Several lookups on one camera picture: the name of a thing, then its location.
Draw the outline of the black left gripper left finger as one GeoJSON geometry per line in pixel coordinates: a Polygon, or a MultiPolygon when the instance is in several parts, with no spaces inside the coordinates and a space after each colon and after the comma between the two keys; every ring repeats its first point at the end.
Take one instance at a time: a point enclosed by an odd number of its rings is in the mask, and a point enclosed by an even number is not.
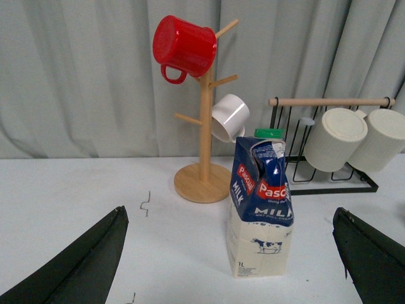
{"type": "Polygon", "coordinates": [[[72,244],[1,295],[1,303],[106,303],[128,228],[118,206],[72,244]]]}

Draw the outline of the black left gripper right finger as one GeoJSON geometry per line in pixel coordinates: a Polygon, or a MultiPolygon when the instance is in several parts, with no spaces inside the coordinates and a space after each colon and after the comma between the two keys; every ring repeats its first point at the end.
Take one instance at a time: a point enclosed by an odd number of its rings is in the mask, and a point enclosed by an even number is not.
{"type": "Polygon", "coordinates": [[[333,238],[363,303],[404,303],[404,246],[342,207],[333,238]]]}

